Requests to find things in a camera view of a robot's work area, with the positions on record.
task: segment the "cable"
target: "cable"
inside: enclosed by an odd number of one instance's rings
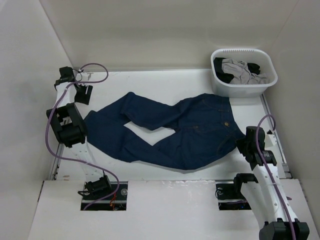
[[[85,67],[87,67],[87,66],[89,66],[89,65],[97,65],[97,66],[102,67],[102,68],[105,70],[105,72],[106,72],[106,76],[105,76],[105,78],[102,79],[102,80],[99,80],[99,81],[83,81],[82,84],[88,84],[88,83],[90,83],[90,84],[98,84],[98,83],[102,83],[103,81],[105,81],[105,80],[109,77],[109,72],[108,72],[107,68],[106,68],[105,66],[103,66],[102,64],[100,64],[100,63],[87,63],[87,64],[83,65],[82,67],[80,67],[79,70],[82,71],[83,68],[85,68]],[[58,158],[58,159],[67,160],[67,161],[72,161],[72,162],[77,162],[77,163],[82,163],[82,164],[89,165],[89,166],[91,166],[91,167],[94,167],[94,168],[96,168],[96,169],[100,169],[100,170],[102,170],[102,171],[105,171],[105,172],[111,174],[111,175],[116,179],[116,189],[115,189],[112,193],[110,193],[110,194],[108,194],[108,195],[106,195],[106,196],[103,196],[103,197],[101,197],[101,198],[99,198],[99,199],[96,199],[96,200],[90,202],[90,203],[89,203],[88,205],[86,205],[85,208],[83,209],[83,210],[86,210],[86,209],[87,209],[88,207],[90,207],[92,204],[94,204],[94,203],[96,203],[96,202],[98,202],[98,201],[101,201],[101,200],[103,200],[103,199],[106,199],[106,198],[112,196],[113,194],[115,194],[115,193],[118,191],[119,187],[120,187],[120,181],[119,181],[118,177],[117,177],[113,172],[111,172],[111,171],[109,171],[109,170],[107,170],[107,169],[105,169],[105,168],[103,168],[103,167],[94,165],[94,164],[92,164],[92,163],[90,163],[90,162],[87,162],[87,161],[84,161],[84,160],[75,159],[75,158],[69,158],[69,157],[64,157],[64,156],[59,156],[59,155],[57,155],[56,153],[54,153],[54,151],[52,151],[52,149],[50,148],[50,145],[49,145],[49,128],[50,128],[51,120],[52,120],[52,118],[53,118],[53,115],[54,115],[54,113],[55,113],[58,105],[60,104],[60,102],[62,101],[62,99],[65,97],[68,88],[69,88],[70,86],[72,86],[72,85],[75,85],[75,84],[77,85],[78,82],[77,82],[77,81],[70,82],[70,83],[66,86],[66,88],[65,88],[63,94],[61,95],[61,97],[60,97],[60,98],[56,101],[56,103],[53,105],[53,108],[52,108],[52,110],[51,110],[51,112],[50,112],[50,115],[49,115],[49,118],[48,118],[48,122],[46,123],[46,127],[45,127],[45,146],[46,146],[46,148],[48,149],[49,153],[50,153],[51,155],[53,155],[54,157]]]
[[[230,205],[230,204],[246,204],[248,203],[247,200],[239,200],[239,201],[230,201],[230,202],[227,202],[226,204]]]
[[[216,199],[219,199],[218,195],[221,196],[224,194],[221,190],[223,190],[221,187],[218,187],[217,190],[215,190],[214,195],[215,195]]]
[[[115,202],[116,201],[116,193],[113,195],[113,198],[111,199],[111,201],[110,201],[110,206],[112,207],[112,211],[114,211],[115,210],[115,206],[116,206],[116,204],[115,203],[112,203],[112,202]]]
[[[74,79],[76,82],[81,82],[81,80],[82,80],[82,78],[83,78],[83,76],[82,76],[82,71],[79,71],[79,70],[76,70],[76,69],[74,69],[74,68],[72,68],[72,70],[75,70],[78,74],[80,74],[80,76],[81,76],[81,79],[78,81],[78,80],[76,80],[76,79]]]
[[[268,174],[269,174],[269,176],[270,176],[270,179],[271,179],[271,181],[272,181],[272,183],[273,183],[273,186],[274,186],[274,189],[275,189],[275,191],[276,191],[276,194],[278,195],[278,198],[280,199],[280,202],[281,202],[281,204],[282,204],[282,207],[283,207],[283,209],[284,209],[284,211],[285,211],[285,214],[286,214],[286,216],[287,216],[287,218],[288,218],[289,225],[290,225],[290,229],[291,229],[291,234],[292,234],[292,240],[297,240],[297,238],[296,238],[296,233],[295,233],[295,229],[294,229],[294,224],[293,224],[293,222],[292,222],[292,220],[291,220],[290,213],[289,213],[289,210],[288,210],[288,208],[287,208],[286,202],[285,202],[284,198],[282,197],[282,195],[281,195],[281,193],[280,193],[280,190],[279,190],[279,188],[278,188],[278,186],[277,186],[277,184],[276,184],[275,178],[274,178],[274,176],[272,175],[272,172],[271,172],[270,168],[268,167],[267,161],[266,161],[266,159],[265,159],[265,157],[264,157],[264,155],[263,155],[263,153],[261,152],[260,147],[259,147],[259,142],[258,142],[258,139],[259,139],[259,138],[258,138],[259,128],[261,127],[261,124],[263,123],[263,121],[264,121],[266,118],[271,118],[271,119],[273,120],[273,129],[272,129],[272,130],[273,130],[273,131],[276,130],[276,120],[275,120],[274,116],[271,115],[271,114],[265,115],[265,116],[260,120],[260,122],[259,122],[259,124],[258,124],[258,126],[257,126],[257,128],[256,128],[256,133],[255,133],[255,144],[256,144],[256,148],[258,149],[260,158],[261,158],[261,160],[262,160],[262,162],[263,162],[263,164],[264,164],[264,166],[265,166],[265,168],[266,168],[266,171],[268,172]]]

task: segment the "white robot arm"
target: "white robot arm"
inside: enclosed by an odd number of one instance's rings
[[[62,67],[59,69],[60,79],[55,82],[57,91],[56,102],[60,99],[67,85],[76,81],[71,67]],[[89,73],[79,73],[81,79],[87,82],[90,78]],[[87,163],[97,165],[93,154],[90,151],[87,142],[87,128],[81,117],[75,102],[88,105],[92,92],[92,86],[74,84],[67,89],[62,101],[57,106],[55,114],[51,121],[52,130],[60,144],[64,144],[73,153],[75,159],[84,160]],[[86,181],[96,181],[103,176],[101,170],[79,163],[84,171]]]
[[[274,182],[259,155],[255,139],[257,131],[258,145],[270,169]],[[259,224],[259,239],[293,239],[289,223],[291,220],[296,239],[306,240],[310,233],[309,227],[307,223],[299,222],[298,217],[287,200],[279,179],[277,161],[274,154],[272,151],[265,150],[264,130],[255,126],[248,126],[245,138],[237,141],[237,148],[247,162],[250,163],[252,173],[237,174],[233,180],[234,189],[236,193],[241,193],[250,205]],[[274,185],[277,186],[281,199]],[[283,203],[286,206],[288,214],[283,207]]]

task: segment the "white table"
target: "white table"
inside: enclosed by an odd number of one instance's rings
[[[128,92],[164,103],[174,105],[178,101],[208,93],[212,94],[210,69],[162,70],[162,71],[125,71],[111,72],[109,78],[98,84],[93,84],[93,91],[89,105],[77,103],[83,117],[90,110],[100,110],[113,103]],[[97,81],[105,76],[103,72],[94,72],[91,81]],[[236,123],[243,133],[247,126],[256,126],[266,115],[265,106],[260,97],[231,98],[230,103]],[[174,133],[171,129],[160,128],[150,131],[134,125],[126,125],[138,136],[150,144]],[[271,129],[266,120],[262,127],[265,131]],[[198,170],[182,171],[154,166],[144,162],[127,163],[109,157],[94,146],[90,149],[97,163],[114,172],[121,181],[128,180],[231,180],[237,173],[250,173],[251,169],[245,158],[237,149],[212,164]],[[285,178],[282,168],[283,157],[279,147],[272,150],[278,161],[279,176]],[[68,148],[63,149],[64,157],[72,158]],[[62,160],[59,166],[58,180],[85,180],[85,175],[78,163]]]
[[[281,183],[293,211],[319,240],[296,179]],[[257,240],[251,210],[223,211],[215,181],[129,181],[126,211],[80,211],[82,181],[46,181],[28,240]]]

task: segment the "blue denim jeans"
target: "blue denim jeans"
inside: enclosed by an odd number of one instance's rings
[[[124,126],[130,121],[175,133],[152,146]],[[222,158],[245,137],[235,123],[229,98],[206,93],[169,106],[129,92],[91,111],[85,123],[88,142],[112,158],[180,170],[195,170]]]

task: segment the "white plastic basket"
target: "white plastic basket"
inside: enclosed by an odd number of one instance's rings
[[[234,59],[247,63],[254,63],[260,66],[261,74],[266,73],[270,79],[268,84],[228,84],[221,81],[217,75],[214,66],[215,58]],[[248,98],[260,96],[268,87],[275,85],[278,81],[278,75],[271,62],[271,58],[264,51],[255,48],[222,48],[216,50],[211,55],[212,66],[212,89],[216,95],[230,98]]]

